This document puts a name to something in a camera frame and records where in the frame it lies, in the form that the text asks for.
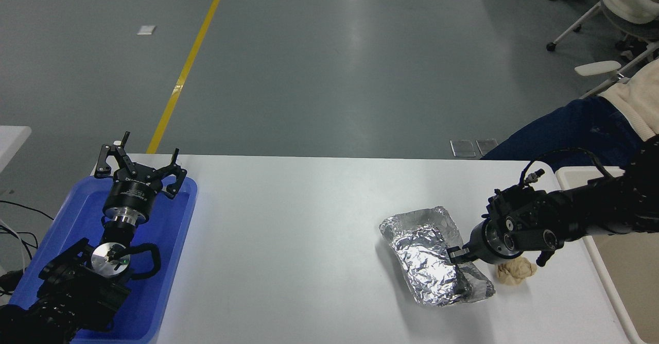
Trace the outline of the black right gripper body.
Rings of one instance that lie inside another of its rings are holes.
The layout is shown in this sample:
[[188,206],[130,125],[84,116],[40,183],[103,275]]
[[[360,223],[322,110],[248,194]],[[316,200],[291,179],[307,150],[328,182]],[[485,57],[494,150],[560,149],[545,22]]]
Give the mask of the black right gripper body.
[[495,263],[495,255],[492,253],[487,237],[487,225],[489,222],[489,220],[483,220],[472,229],[469,241],[464,245],[468,250],[468,253],[464,257],[469,262],[480,260],[487,264]]

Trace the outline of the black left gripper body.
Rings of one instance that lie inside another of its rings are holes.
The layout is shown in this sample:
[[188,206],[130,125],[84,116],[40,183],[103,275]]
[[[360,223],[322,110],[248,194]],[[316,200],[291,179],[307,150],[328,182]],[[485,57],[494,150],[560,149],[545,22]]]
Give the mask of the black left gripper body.
[[106,217],[113,217],[115,210],[129,208],[141,217],[150,217],[155,199],[162,189],[160,178],[130,178],[115,174],[102,211]]

